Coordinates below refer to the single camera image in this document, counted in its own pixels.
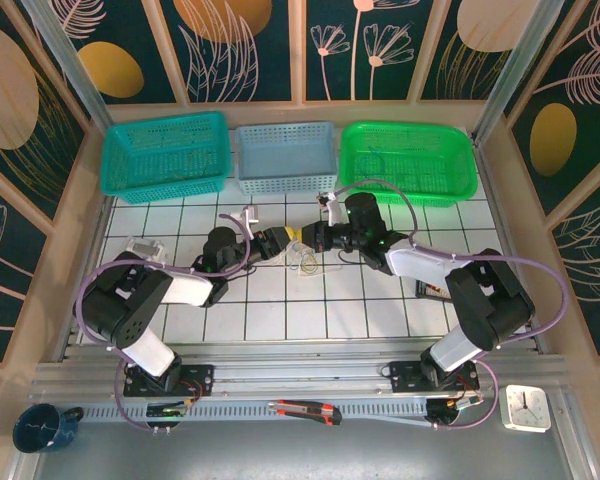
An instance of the green basket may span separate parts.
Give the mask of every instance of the green basket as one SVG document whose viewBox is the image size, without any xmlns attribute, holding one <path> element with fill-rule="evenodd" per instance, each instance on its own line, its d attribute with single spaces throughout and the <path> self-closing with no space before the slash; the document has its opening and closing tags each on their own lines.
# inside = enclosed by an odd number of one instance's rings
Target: green basket
<svg viewBox="0 0 600 480">
<path fill-rule="evenodd" d="M 342 132 L 340 180 L 351 185 L 379 178 L 402 190 L 414 205 L 450 207 L 473 196 L 478 177 L 469 138 L 440 125 L 359 122 Z M 362 185 L 379 203 L 403 203 L 378 184 Z"/>
</svg>

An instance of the white clock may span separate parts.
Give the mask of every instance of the white clock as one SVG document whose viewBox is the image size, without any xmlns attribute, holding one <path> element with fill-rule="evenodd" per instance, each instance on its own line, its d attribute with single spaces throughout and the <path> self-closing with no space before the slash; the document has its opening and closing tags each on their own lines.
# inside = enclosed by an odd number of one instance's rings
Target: white clock
<svg viewBox="0 0 600 480">
<path fill-rule="evenodd" d="M 546 432 L 551 428 L 547 394 L 540 388 L 508 385 L 500 389 L 500 413 L 506 428 Z"/>
</svg>

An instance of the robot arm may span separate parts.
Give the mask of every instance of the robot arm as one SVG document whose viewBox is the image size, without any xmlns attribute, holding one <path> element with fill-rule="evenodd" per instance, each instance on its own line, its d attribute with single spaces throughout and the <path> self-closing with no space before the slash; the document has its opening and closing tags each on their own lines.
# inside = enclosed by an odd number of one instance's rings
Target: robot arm
<svg viewBox="0 0 600 480">
<path fill-rule="evenodd" d="M 459 261 L 418 249 L 406 235 L 387 230 L 370 193 L 351 195 L 345 207 L 348 224 L 308 225 L 302 242 L 317 252 L 358 250 L 375 270 L 449 292 L 459 325 L 421 355 L 422 373 L 435 387 L 452 381 L 465 362 L 493 350 L 533 315 L 531 299 L 505 262 Z M 499 255 L 495 250 L 482 254 Z"/>
<path fill-rule="evenodd" d="M 213 229 L 192 270 L 219 273 L 231 269 L 244 258 L 247 241 L 251 254 L 244 268 L 248 270 L 253 264 L 282 253 L 291 240 L 285 227 L 251 232 L 248 226 L 257 221 L 256 207 L 245 207 L 240 218 L 243 225 L 246 223 L 249 239 L 238 242 L 232 229 Z M 160 253 L 160 245 L 131 239 L 127 250 L 116 260 L 158 262 Z M 228 282 L 225 277 L 207 279 L 149 266 L 116 266 L 105 270 L 87 287 L 83 317 L 88 328 L 137 365 L 136 373 L 154 391 L 168 393 L 180 380 L 182 361 L 148 328 L 153 315 L 161 303 L 214 305 L 227 292 Z"/>
</svg>

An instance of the clock face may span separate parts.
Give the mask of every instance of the clock face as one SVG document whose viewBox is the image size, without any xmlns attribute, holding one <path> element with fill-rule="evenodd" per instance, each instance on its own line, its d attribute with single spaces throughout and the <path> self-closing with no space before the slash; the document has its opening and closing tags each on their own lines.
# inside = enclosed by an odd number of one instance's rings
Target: clock face
<svg viewBox="0 0 600 480">
<path fill-rule="evenodd" d="M 539 388 L 509 385 L 506 402 L 511 424 L 521 430 L 546 430 L 551 426 L 549 405 Z"/>
</svg>

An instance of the white tile floor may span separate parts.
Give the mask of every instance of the white tile floor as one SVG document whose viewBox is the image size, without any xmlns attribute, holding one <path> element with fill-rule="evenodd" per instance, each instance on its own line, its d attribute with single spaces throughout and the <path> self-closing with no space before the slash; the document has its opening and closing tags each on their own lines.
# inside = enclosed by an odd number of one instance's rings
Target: white tile floor
<svg viewBox="0 0 600 480">
<path fill-rule="evenodd" d="M 234 178 L 225 190 L 185 199 L 130 206 L 116 201 L 100 263 L 123 248 L 128 236 L 159 239 L 165 261 L 189 266 L 202 252 L 206 234 L 229 222 L 219 213 L 259 206 L 256 229 L 302 227 L 321 218 L 314 193 L 244 196 Z M 388 228 L 409 231 L 406 207 L 382 206 Z M 452 252 L 501 251 L 493 218 L 480 184 L 469 201 L 446 209 L 417 207 L 417 240 Z M 358 254 L 346 255 L 359 261 Z M 316 276 L 299 276 L 284 266 L 262 266 L 230 284 L 229 292 L 209 309 L 161 306 L 151 329 L 167 343 L 236 342 L 324 338 L 441 336 L 457 325 L 453 306 L 415 298 L 415 280 L 378 273 L 359 265 L 342 265 L 335 252 L 317 256 Z M 88 343 L 82 335 L 74 342 Z"/>
</svg>

